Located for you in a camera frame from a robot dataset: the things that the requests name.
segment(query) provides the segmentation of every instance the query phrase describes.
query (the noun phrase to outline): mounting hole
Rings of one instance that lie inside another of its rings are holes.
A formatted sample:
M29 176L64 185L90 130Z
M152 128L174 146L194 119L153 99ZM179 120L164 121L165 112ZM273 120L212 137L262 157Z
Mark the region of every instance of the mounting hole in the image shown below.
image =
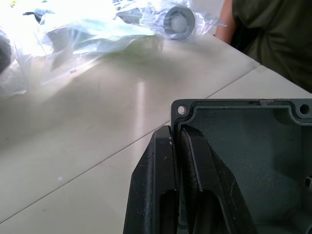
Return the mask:
M186 114L186 107L185 106L179 106L179 108L177 109L177 112L179 113L179 115L185 115Z
M310 112L310 107L306 104L300 106L300 113L303 115L307 115Z

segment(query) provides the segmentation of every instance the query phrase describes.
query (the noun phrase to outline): clear plastic wrap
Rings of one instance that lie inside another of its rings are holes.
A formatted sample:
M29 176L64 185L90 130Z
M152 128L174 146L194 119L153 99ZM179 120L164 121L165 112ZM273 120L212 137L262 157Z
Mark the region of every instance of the clear plastic wrap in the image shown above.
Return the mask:
M139 38L151 38L153 42L157 38L159 44L155 44L155 50L161 48L162 39L150 29L116 19L113 2L75 3L74 9L72 0L50 3L53 9L49 10L54 13L44 14L41 19L39 38L47 55L42 83L75 73L103 55L122 52Z
M218 17L197 11L188 0L120 0L117 16L124 22L151 29L169 39L191 39L206 34Z
M12 9L0 1L0 98L25 92L27 80L19 63L18 35Z

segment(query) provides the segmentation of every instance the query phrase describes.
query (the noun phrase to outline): table surface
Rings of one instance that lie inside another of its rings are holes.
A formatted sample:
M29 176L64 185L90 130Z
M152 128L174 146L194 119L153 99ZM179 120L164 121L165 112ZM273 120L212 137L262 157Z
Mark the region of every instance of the table surface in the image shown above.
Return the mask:
M312 98L208 35L0 102L0 233L122 233L131 173L180 98Z

